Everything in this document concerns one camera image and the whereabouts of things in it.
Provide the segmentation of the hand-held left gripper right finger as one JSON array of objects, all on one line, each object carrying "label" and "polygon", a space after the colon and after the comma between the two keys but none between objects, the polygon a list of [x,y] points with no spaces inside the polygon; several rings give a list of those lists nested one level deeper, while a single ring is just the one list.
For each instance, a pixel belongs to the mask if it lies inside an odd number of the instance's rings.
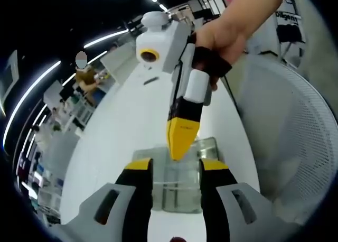
[{"label": "hand-held left gripper right finger", "polygon": [[265,197],[219,160],[200,159],[199,167],[207,241],[281,241],[281,219]]}]

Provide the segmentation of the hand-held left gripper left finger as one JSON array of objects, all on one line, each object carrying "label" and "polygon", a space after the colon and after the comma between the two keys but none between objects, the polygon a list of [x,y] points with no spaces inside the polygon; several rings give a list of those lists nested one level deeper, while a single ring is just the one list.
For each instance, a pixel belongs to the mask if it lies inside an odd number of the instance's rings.
[{"label": "hand-held left gripper left finger", "polygon": [[153,160],[127,164],[79,208],[82,241],[147,241],[153,207]]}]

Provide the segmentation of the person's right hand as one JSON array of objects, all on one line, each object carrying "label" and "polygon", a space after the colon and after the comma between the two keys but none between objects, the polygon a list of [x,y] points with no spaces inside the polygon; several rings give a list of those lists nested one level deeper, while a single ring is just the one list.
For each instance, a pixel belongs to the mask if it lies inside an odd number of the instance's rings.
[{"label": "person's right hand", "polygon": [[218,18],[197,29],[195,36],[196,46],[208,48],[234,64],[241,57],[250,34],[234,22]]}]

